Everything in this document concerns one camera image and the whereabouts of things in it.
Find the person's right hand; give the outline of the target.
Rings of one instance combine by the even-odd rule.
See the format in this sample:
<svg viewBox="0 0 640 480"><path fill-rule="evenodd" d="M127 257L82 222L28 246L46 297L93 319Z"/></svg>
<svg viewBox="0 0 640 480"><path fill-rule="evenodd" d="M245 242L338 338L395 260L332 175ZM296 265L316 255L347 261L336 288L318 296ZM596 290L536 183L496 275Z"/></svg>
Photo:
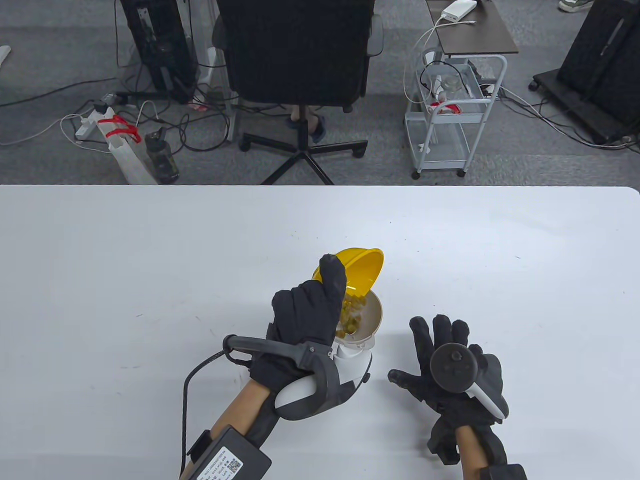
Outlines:
<svg viewBox="0 0 640 480"><path fill-rule="evenodd" d="M411 318L409 326L421 374L392 369L391 383L439 413L446 430L485 428L508 417L500 361L468 342L466 322L438 314L432 327L423 317Z"/></svg>

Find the person's left hand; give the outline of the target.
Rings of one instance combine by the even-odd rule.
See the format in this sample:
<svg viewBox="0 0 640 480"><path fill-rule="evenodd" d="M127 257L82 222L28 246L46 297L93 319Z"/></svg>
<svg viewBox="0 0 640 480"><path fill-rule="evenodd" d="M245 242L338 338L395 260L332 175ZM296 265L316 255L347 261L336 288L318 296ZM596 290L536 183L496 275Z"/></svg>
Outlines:
<svg viewBox="0 0 640 480"><path fill-rule="evenodd" d="M307 342L333 345L346 294L346 270L335 254L325 254L318 261L318 270L320 280L308 279L274 295L267 340L294 346ZM292 359L260 353L251 361L247 386L277 394L309 375L310 371L298 368Z"/></svg>

